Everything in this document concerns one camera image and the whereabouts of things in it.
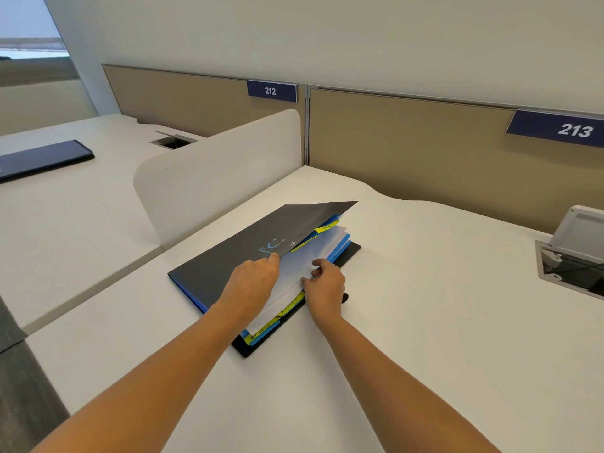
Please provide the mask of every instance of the desk surface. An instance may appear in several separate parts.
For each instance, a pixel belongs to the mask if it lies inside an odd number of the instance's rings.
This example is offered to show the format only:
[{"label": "desk surface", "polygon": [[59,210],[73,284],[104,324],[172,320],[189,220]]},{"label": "desk surface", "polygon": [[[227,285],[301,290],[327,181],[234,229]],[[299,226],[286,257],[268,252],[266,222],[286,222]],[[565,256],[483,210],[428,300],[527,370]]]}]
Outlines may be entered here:
[{"label": "desk surface", "polygon": [[132,186],[140,163],[166,151],[149,143],[157,130],[174,133],[111,115],[0,137],[0,154],[77,139],[96,156],[0,184],[0,296],[26,332],[161,253]]},{"label": "desk surface", "polygon": [[[503,451],[604,449],[604,304],[540,280],[549,236],[302,167],[27,339],[73,413],[191,325],[169,270],[283,204],[358,200],[343,314]],[[380,451],[306,308],[228,349],[167,452]]]}]

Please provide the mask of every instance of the cable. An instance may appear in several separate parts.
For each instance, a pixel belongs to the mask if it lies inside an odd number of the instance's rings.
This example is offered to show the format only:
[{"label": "cable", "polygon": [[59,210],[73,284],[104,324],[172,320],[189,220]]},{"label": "cable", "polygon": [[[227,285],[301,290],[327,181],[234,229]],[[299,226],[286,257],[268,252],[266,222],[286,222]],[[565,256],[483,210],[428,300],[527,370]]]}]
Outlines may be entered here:
[{"label": "cable", "polygon": [[548,272],[548,275],[549,274],[555,274],[555,275],[558,275],[558,274],[567,274],[569,272],[579,272],[581,270],[597,269],[598,267],[604,267],[604,263],[594,264],[594,265],[586,265],[586,266],[579,267],[579,268],[576,268],[576,269],[554,270],[554,271]]}]

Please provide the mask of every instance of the cubicle partition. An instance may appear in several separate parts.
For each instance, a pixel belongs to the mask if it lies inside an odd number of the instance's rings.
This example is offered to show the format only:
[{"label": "cubicle partition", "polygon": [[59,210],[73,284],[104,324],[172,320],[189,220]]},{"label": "cubicle partition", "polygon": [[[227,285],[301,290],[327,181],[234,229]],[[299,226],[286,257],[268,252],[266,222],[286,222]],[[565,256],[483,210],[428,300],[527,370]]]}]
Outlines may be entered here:
[{"label": "cubicle partition", "polygon": [[144,124],[161,124],[212,136],[293,108],[301,120],[305,147],[305,86],[298,101],[248,96],[246,80],[172,71],[103,65],[121,113]]},{"label": "cubicle partition", "polygon": [[244,79],[104,69],[124,114],[203,136],[293,108],[306,163],[391,197],[548,233],[572,205],[604,208],[604,150],[506,135],[514,108],[305,84],[288,103],[249,97]]}]

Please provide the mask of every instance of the number 213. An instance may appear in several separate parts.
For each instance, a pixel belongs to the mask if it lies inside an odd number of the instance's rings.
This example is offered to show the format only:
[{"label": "number 213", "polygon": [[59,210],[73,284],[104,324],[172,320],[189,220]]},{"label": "number 213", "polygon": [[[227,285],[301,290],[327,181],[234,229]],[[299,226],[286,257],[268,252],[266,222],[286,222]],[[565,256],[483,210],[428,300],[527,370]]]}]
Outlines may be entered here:
[{"label": "number 213", "polygon": [[560,135],[570,135],[570,136],[580,136],[581,138],[587,138],[588,136],[591,135],[591,132],[594,131],[593,127],[590,126],[574,126],[572,124],[564,124],[562,126],[562,130],[558,132],[558,134]]}]

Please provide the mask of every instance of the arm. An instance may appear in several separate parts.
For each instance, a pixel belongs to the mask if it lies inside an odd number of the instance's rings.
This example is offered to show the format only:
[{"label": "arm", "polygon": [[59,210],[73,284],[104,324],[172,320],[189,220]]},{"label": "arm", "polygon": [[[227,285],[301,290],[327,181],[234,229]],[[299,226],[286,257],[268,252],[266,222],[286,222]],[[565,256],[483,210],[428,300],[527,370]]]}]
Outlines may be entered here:
[{"label": "arm", "polygon": [[67,419],[34,453],[160,452],[231,341],[261,312],[279,256],[233,271],[195,324]]},{"label": "arm", "polygon": [[488,452],[494,447],[455,409],[378,350],[341,316],[345,278],[326,260],[302,279],[306,302],[386,452]]}]

